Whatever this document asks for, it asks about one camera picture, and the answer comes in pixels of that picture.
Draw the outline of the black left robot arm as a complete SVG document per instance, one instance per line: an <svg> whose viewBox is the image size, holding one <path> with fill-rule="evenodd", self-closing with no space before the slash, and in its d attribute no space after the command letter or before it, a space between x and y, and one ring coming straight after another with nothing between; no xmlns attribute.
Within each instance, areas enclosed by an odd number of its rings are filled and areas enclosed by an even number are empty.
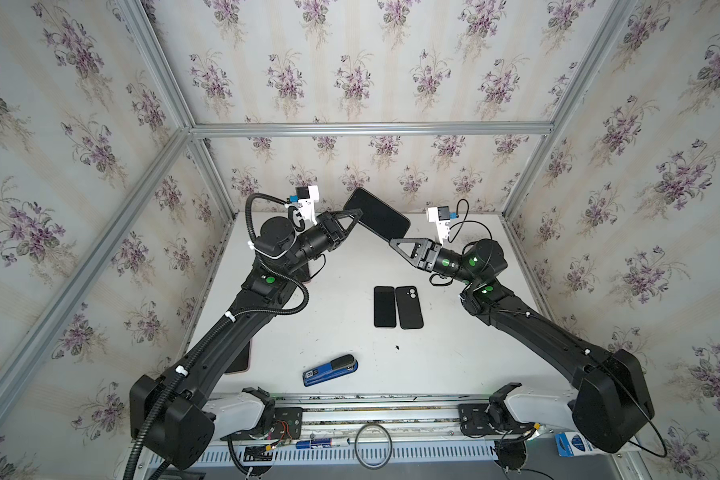
<svg viewBox="0 0 720 480"><path fill-rule="evenodd" d="M358 223L359 209L326 211L316 223L296 232L287 217L272 217L260 228L252 218L256 200L285 205L284 199L263 193L248 196L245 226L254 247L251 271L231 305L198 343L156 377L141 376L131 387L130 428L134 439L124 478L135 476L143 450L163 458L165 466L192 466L204 453L215 431L214 417L204 411L209 396L243 347L274 317L304 310L310 294L297 272L309 261L338 248Z"/></svg>

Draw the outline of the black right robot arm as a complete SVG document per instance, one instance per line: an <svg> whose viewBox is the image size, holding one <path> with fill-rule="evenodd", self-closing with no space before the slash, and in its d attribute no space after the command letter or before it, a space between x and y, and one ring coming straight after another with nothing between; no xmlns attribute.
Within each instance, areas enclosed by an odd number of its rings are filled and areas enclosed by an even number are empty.
<svg viewBox="0 0 720 480"><path fill-rule="evenodd" d="M463 253L427 238L389 245L413 267L463 283L460 303L467 313L519 341L569 383L569 393L513 388L504 404L514 420L576 431L607 453L651 423L655 410L639 360L568 332L502 285L498 276L507 262L497 241L480 239Z"/></svg>

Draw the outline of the black phone case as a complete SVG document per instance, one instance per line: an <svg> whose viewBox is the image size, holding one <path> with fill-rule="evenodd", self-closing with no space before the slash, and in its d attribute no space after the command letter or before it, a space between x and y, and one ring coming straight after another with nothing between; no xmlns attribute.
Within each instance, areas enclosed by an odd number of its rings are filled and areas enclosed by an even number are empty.
<svg viewBox="0 0 720 480"><path fill-rule="evenodd" d="M395 301L402 329L418 330L424 327L420 296L415 286L396 287Z"/></svg>

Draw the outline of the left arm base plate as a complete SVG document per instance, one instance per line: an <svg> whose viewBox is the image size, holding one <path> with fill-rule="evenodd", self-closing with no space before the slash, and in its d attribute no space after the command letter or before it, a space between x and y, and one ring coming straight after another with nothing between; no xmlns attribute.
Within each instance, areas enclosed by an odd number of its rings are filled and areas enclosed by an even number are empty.
<svg viewBox="0 0 720 480"><path fill-rule="evenodd" d="M238 438L267 441L298 440L301 437L303 412L300 407L276 407L271 420L266 420L264 424L253 430L240 432Z"/></svg>

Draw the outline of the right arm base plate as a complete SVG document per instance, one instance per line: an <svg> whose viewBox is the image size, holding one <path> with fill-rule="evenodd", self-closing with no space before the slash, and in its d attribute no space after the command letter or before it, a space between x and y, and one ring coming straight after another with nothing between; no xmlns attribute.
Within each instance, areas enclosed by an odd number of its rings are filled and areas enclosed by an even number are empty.
<svg viewBox="0 0 720 480"><path fill-rule="evenodd" d="M460 431L470 438L503 434L500 410L490 403L462 403L458 407Z"/></svg>

